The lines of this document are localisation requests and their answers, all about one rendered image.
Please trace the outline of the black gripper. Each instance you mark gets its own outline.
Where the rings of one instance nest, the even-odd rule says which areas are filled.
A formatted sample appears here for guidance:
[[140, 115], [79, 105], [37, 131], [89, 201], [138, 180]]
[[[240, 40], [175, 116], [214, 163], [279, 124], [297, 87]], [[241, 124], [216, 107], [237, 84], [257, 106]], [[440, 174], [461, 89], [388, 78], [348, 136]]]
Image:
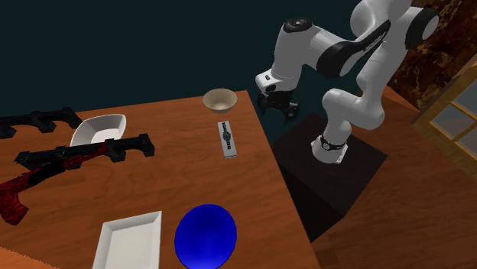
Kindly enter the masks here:
[[272, 107], [284, 111], [284, 123], [294, 120], [299, 112], [300, 105], [291, 101], [292, 91], [262, 92], [257, 99], [257, 107], [262, 115]]

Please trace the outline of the beige bowl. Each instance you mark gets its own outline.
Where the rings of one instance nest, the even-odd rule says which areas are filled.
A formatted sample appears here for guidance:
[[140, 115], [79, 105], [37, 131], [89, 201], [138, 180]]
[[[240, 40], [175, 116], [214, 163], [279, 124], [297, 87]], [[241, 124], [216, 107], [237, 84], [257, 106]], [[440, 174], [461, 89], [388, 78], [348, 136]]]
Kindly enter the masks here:
[[215, 113], [226, 113], [238, 101], [238, 96], [231, 89], [212, 89], [203, 96], [203, 104]]

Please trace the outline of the grey box with wristwatch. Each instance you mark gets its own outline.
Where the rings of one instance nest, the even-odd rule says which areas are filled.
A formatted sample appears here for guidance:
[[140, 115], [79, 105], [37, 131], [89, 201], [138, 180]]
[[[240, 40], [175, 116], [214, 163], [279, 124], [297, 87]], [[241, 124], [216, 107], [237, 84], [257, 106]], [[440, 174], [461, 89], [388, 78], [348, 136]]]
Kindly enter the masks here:
[[229, 122], [218, 122], [217, 125], [219, 129], [220, 141], [222, 144], [222, 152], [224, 154], [224, 158], [228, 159], [236, 157], [237, 150]]

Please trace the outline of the dark robot stand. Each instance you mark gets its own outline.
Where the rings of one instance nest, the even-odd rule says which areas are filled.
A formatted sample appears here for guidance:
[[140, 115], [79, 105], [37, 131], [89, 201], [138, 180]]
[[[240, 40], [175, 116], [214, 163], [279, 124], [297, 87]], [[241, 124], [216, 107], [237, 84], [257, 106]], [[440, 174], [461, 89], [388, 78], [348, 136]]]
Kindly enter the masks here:
[[326, 120], [311, 113], [272, 145], [274, 157], [310, 241], [315, 241], [352, 208], [387, 155], [355, 136], [340, 164], [324, 164], [310, 142]]

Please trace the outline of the brown wooden table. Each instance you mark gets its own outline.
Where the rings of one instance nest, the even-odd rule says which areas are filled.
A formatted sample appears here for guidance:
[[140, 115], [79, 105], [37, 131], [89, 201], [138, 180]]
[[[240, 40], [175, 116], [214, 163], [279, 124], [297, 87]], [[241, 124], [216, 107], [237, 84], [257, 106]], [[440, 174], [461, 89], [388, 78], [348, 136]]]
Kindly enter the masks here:
[[[174, 234], [192, 208], [213, 203], [235, 220], [238, 240], [224, 269], [320, 269], [247, 92], [224, 114], [201, 97], [118, 107], [125, 135], [146, 133], [153, 157], [85, 162], [21, 193], [28, 214], [0, 219], [0, 269], [92, 269], [102, 224], [161, 211], [160, 269], [183, 269]], [[218, 122], [237, 156], [224, 158]]]

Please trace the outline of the blue round plate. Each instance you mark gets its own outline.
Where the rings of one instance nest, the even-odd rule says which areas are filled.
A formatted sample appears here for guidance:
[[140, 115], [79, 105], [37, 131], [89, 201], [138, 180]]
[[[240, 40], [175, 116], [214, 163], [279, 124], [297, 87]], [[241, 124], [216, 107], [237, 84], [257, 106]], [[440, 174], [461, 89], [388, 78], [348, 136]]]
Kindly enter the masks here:
[[235, 250], [237, 227], [223, 207], [203, 204], [191, 209], [177, 226], [174, 248], [187, 269], [218, 269]]

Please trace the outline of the wooden framed window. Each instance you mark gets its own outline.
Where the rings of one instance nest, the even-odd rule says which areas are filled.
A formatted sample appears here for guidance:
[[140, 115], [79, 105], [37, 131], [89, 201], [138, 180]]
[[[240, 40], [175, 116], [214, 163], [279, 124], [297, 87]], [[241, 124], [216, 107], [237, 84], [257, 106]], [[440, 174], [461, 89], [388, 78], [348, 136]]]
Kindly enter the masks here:
[[477, 182], [477, 60], [444, 86], [412, 126]]

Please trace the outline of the white boat-shaped bowl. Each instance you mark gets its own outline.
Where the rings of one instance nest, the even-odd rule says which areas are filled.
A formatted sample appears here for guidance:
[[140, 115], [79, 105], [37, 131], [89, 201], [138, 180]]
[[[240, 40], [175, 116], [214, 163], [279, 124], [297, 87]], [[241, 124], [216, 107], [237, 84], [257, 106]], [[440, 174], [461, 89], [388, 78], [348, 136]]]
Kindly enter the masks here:
[[75, 130], [70, 146], [95, 144], [107, 139], [121, 139], [126, 128], [123, 114], [100, 115], [84, 120]]

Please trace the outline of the white rectangular tray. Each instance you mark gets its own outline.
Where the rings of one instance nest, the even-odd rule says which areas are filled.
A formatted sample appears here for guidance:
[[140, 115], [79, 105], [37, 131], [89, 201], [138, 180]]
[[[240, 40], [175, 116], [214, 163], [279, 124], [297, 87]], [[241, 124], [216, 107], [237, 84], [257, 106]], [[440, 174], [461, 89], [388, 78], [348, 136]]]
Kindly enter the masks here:
[[92, 269], [160, 269], [162, 212], [102, 224]]

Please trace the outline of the red and black toy gun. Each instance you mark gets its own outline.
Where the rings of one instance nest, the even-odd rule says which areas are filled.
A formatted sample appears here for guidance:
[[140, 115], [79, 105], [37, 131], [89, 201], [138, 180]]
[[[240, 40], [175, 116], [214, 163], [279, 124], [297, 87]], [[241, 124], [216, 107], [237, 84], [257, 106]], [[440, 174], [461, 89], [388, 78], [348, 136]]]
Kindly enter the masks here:
[[106, 154], [108, 148], [105, 142], [100, 143], [99, 149], [88, 155], [77, 155], [67, 160], [56, 160], [35, 170], [0, 184], [0, 216], [10, 225], [17, 225], [27, 214], [28, 207], [24, 206], [18, 194], [38, 185], [42, 181], [65, 172], [68, 168], [82, 164], [100, 155]]

